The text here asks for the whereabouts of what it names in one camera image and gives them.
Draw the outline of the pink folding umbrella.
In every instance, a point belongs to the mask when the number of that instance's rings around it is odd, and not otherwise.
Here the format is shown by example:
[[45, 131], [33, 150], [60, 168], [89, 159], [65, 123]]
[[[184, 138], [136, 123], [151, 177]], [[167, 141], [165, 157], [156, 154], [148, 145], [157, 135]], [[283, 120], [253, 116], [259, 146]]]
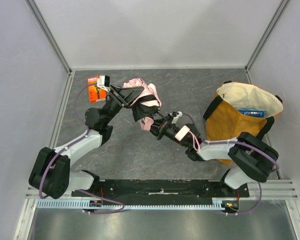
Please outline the pink folding umbrella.
[[[154, 115], [160, 113], [162, 102], [159, 98], [157, 88], [154, 84], [146, 84], [141, 78], [133, 78], [123, 84], [124, 88], [144, 87], [144, 91], [130, 106], [132, 115], [139, 122], [143, 131], [154, 135]], [[177, 127], [174, 124], [175, 136], [173, 141], [180, 145], [198, 151], [201, 149], [199, 137], [187, 125]]]

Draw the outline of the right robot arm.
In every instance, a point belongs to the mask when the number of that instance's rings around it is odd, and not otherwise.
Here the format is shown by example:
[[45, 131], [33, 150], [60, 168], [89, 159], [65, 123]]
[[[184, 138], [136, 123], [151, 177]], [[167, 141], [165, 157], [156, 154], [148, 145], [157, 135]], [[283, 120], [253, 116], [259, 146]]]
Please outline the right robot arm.
[[280, 168], [278, 152], [248, 132], [226, 140], [207, 140], [201, 139], [194, 123], [178, 127], [176, 121], [172, 115], [161, 116], [154, 120], [150, 132], [158, 140], [167, 137], [185, 147], [185, 154], [194, 162], [231, 160], [235, 167], [221, 180], [230, 189], [237, 190], [250, 182], [265, 183]]

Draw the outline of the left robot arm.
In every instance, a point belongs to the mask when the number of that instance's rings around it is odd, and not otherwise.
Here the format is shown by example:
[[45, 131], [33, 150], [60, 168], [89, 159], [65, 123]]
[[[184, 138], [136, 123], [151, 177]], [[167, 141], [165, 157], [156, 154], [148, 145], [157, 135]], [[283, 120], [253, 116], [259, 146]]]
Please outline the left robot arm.
[[84, 133], [62, 146], [44, 147], [39, 151], [28, 182], [38, 190], [41, 199], [58, 199], [67, 191], [91, 188], [95, 176], [86, 170], [72, 172], [71, 166], [110, 139], [113, 131], [110, 121], [122, 108], [130, 108], [143, 91], [142, 86], [111, 85], [104, 106], [86, 110], [84, 124], [87, 129]]

